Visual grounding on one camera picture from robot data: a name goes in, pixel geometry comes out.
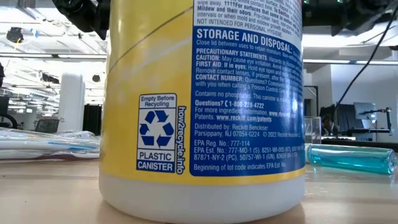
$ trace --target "table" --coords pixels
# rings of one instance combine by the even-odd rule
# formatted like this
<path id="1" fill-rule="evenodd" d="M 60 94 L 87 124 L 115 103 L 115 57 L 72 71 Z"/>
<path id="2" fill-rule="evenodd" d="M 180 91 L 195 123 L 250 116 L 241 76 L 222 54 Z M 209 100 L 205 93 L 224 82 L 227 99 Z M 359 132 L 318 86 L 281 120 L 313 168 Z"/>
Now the table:
<path id="1" fill-rule="evenodd" d="M 398 223 L 398 175 L 307 166 L 300 205 L 265 223 Z M 154 223 L 123 214 L 98 190 L 98 161 L 0 164 L 0 223 Z"/>

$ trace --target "plastic tube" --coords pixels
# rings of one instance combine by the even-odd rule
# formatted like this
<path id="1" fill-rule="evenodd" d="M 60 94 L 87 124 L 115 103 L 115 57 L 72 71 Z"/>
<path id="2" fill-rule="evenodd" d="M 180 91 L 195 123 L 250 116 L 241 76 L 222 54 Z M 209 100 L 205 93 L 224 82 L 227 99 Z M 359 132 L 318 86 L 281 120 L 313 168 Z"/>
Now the plastic tube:
<path id="1" fill-rule="evenodd" d="M 392 174 L 397 166 L 391 149 L 356 146 L 305 145 L 306 162 L 322 166 Z"/>

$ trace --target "black cable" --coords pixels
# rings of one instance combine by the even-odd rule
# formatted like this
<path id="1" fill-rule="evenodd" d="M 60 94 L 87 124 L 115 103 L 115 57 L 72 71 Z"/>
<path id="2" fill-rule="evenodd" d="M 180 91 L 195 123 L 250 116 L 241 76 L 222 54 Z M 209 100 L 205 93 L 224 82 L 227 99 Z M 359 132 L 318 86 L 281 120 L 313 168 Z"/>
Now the black cable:
<path id="1" fill-rule="evenodd" d="M 335 114 L 335 112 L 336 112 L 336 110 L 337 110 L 337 107 L 338 107 L 338 106 L 340 105 L 340 103 L 343 101 L 344 97 L 346 96 L 348 90 L 351 88 L 351 86 L 353 85 L 353 83 L 355 82 L 355 80 L 362 74 L 362 72 L 365 70 L 365 68 L 366 68 L 366 67 L 371 63 L 371 61 L 373 60 L 374 55 L 375 55 L 376 52 L 377 52 L 377 49 L 379 48 L 381 42 L 384 40 L 384 38 L 385 38 L 385 36 L 386 36 L 388 30 L 390 29 L 390 26 L 391 26 L 391 24 L 392 24 L 392 21 L 394 21 L 394 18 L 395 18 L 396 15 L 397 15 L 397 11 L 398 11 L 398 5 L 397 5 L 396 8 L 394 9 L 394 12 L 392 13 L 391 19 L 390 19 L 390 21 L 388 22 L 388 25 L 387 25 L 385 31 L 383 32 L 383 35 L 381 36 L 379 42 L 377 43 L 376 47 L 374 48 L 373 53 L 372 53 L 371 57 L 369 58 L 368 62 L 366 62 L 365 66 L 364 66 L 364 67 L 358 72 L 358 74 L 353 78 L 353 80 L 351 81 L 351 83 L 349 83 L 349 85 L 348 85 L 346 91 L 344 91 L 344 93 L 343 93 L 343 96 L 341 96 L 340 100 L 337 102 L 337 104 L 336 104 L 336 106 L 335 106 L 335 110 L 334 110 L 334 112 L 333 112 L 333 116 L 334 116 L 334 114 Z"/>

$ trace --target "yellow label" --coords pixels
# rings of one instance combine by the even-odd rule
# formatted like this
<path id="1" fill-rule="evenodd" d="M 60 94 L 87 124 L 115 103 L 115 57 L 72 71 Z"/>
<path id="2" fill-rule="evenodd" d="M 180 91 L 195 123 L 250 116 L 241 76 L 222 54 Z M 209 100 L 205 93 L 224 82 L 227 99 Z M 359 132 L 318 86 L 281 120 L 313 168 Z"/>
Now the yellow label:
<path id="1" fill-rule="evenodd" d="M 269 16 L 256 12 L 266 15 L 268 6 L 255 1 L 111 2 L 103 172 L 193 185 L 261 184 L 304 173 L 302 98 L 274 96 L 299 90 L 278 80 L 268 90 L 261 85 L 282 61 L 295 63 L 282 55 L 300 56 L 300 40 L 265 35 L 260 24 Z"/>

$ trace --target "laboratory room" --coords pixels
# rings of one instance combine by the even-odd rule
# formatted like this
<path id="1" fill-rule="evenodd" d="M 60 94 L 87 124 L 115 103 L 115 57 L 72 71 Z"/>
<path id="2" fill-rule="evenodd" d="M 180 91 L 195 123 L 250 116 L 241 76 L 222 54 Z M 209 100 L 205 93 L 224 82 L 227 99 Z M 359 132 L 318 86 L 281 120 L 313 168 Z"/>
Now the laboratory room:
<path id="1" fill-rule="evenodd" d="M 398 0 L 0 0 L 0 223 L 398 223 Z"/>

